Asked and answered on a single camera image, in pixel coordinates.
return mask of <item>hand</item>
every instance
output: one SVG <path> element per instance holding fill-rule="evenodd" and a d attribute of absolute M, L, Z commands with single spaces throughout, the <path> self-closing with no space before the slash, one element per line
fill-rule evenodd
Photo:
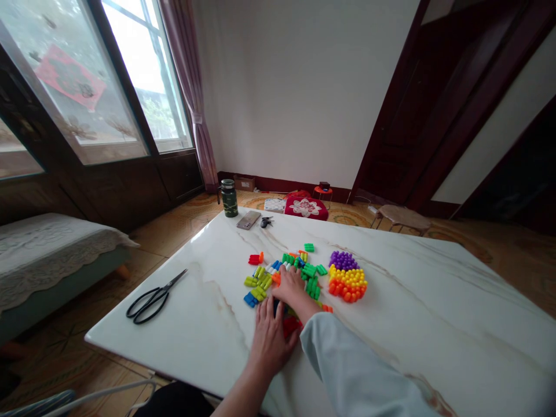
<path fill-rule="evenodd" d="M 272 294 L 290 304 L 292 296 L 296 293 L 305 293 L 305 282 L 301 279 L 301 270 L 291 267 L 286 271 L 286 267 L 280 267 L 280 287 L 272 289 Z"/>
<path fill-rule="evenodd" d="M 257 306 L 255 335 L 249 356 L 248 366 L 265 372 L 272 379 L 286 364 L 299 339 L 299 329 L 288 340 L 284 339 L 282 319 L 284 303 L 280 301 L 274 317 L 274 298 L 269 295 Z"/>

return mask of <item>scissor handle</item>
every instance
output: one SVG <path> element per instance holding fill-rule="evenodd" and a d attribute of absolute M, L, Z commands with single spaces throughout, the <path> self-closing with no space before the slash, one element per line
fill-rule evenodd
<path fill-rule="evenodd" d="M 156 316 L 160 310 L 162 310 L 162 307 L 164 307 L 164 304 L 166 304 L 166 300 L 168 300 L 168 296 L 170 294 L 168 293 L 167 290 L 164 290 L 164 288 L 160 289 L 160 292 L 156 292 L 154 298 L 150 299 L 147 304 L 145 304 L 143 307 L 141 307 L 141 309 L 139 309 L 139 311 L 137 312 L 137 314 L 135 315 L 135 317 L 133 318 L 133 322 L 135 324 L 143 324 L 146 323 L 147 321 L 149 321 L 150 319 L 152 319 L 154 316 Z M 147 310 L 151 310 L 151 307 L 157 303 L 158 300 L 162 299 L 162 302 L 160 303 L 160 305 L 158 306 L 158 308 L 148 317 L 144 318 L 144 319 L 140 319 L 141 316 L 145 315 L 145 312 Z"/>
<path fill-rule="evenodd" d="M 136 306 L 136 304 L 139 303 L 141 300 L 143 300 L 145 297 L 148 297 L 149 295 L 151 295 L 149 300 L 147 300 L 146 303 L 142 304 L 141 307 L 137 311 L 134 312 L 133 308 Z M 154 305 L 161 298 L 164 298 L 164 300 L 162 300 L 162 303 L 156 309 L 156 311 L 152 315 L 147 317 L 146 319 L 140 320 L 139 316 L 144 315 L 145 311 L 150 310 L 152 305 Z M 157 287 L 157 288 L 155 288 L 151 291 L 147 291 L 145 294 L 143 294 L 142 296 L 137 298 L 132 303 L 132 305 L 130 305 L 130 307 L 127 309 L 126 316 L 129 317 L 130 319 L 133 318 L 133 322 L 135 324 L 141 324 L 141 323 L 144 323 L 146 321 L 149 321 L 151 318 L 153 318 L 154 316 L 157 315 L 157 313 L 161 310 L 162 307 L 164 307 L 164 304 L 166 303 L 167 298 L 168 298 L 168 290 L 165 289 L 165 288 Z"/>

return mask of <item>curtain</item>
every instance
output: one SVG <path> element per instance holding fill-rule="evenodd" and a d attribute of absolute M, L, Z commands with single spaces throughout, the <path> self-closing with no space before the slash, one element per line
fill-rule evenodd
<path fill-rule="evenodd" d="M 213 146 L 203 115 L 203 89 L 193 22 L 193 5 L 191 0 L 160 0 L 160 12 L 174 57 L 181 91 L 191 113 L 193 138 L 204 186 L 208 192 L 216 192 L 218 176 Z"/>

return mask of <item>smartphone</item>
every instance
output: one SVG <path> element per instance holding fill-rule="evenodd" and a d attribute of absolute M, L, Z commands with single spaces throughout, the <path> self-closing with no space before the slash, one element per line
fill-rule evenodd
<path fill-rule="evenodd" d="M 258 211 L 250 211 L 237 223 L 236 227 L 240 229 L 249 230 L 255 224 L 257 219 L 261 216 Z"/>

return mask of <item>tile floor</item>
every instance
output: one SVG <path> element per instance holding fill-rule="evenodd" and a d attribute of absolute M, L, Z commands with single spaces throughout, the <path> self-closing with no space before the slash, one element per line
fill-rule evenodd
<path fill-rule="evenodd" d="M 266 198 L 281 197 L 238 192 L 241 206 L 256 209 L 263 208 Z M 328 221 L 368 228 L 374 218 L 366 203 L 326 205 L 330 207 Z M 9 397 L 0 402 L 0 411 L 33 403 L 64 389 L 74 389 L 78 396 L 83 396 L 149 378 L 145 367 L 90 346 L 83 341 L 83 336 L 221 210 L 215 196 L 201 194 L 131 233 L 131 238 L 141 244 L 141 248 L 131 251 L 132 257 L 127 264 L 131 279 L 121 281 L 113 276 L 107 277 L 56 312 L 29 337 L 25 344 L 34 353 L 10 366 L 22 381 Z M 388 230 L 389 221 L 383 220 L 380 228 Z M 417 234 L 407 228 L 403 233 Z M 433 227 L 426 236 L 463 245 L 556 317 L 555 238 L 519 226 L 446 220 L 433 220 Z M 156 381 L 159 386 L 167 384 L 163 379 L 156 378 Z M 124 417 L 132 404 L 148 397 L 149 391 L 150 388 L 138 387 L 112 394 L 83 405 L 71 416 Z"/>

